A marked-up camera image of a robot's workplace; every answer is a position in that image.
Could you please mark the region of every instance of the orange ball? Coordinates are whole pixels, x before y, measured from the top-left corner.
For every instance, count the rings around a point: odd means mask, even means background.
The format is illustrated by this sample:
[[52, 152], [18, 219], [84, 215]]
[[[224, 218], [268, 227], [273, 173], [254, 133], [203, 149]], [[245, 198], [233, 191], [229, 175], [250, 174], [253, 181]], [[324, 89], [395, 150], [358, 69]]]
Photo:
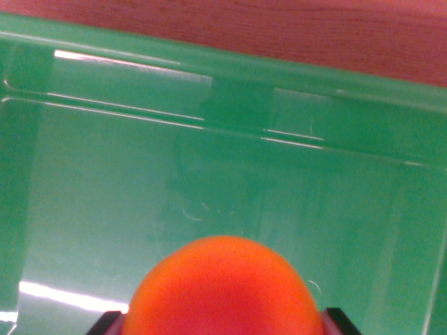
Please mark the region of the orange ball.
[[122, 335], [322, 335], [305, 283], [279, 254], [241, 237], [194, 241], [136, 290]]

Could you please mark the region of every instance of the black plastic piece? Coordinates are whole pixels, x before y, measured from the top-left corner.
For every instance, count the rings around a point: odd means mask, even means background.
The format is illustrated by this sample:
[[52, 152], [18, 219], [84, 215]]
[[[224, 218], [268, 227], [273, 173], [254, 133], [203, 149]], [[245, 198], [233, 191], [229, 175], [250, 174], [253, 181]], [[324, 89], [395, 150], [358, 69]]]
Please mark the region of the black plastic piece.
[[86, 335], [103, 335], [121, 314], [120, 311], [105, 312]]
[[343, 335], [362, 335], [341, 308], [327, 308], [326, 312]]

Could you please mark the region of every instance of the orange foam ball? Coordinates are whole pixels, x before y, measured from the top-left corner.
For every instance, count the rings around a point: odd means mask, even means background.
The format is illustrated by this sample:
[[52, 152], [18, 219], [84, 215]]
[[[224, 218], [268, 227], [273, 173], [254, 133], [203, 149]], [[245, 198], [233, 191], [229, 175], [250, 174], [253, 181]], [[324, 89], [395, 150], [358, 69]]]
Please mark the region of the orange foam ball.
[[136, 290], [123, 335], [322, 335], [314, 300], [278, 253], [241, 237], [194, 241]]

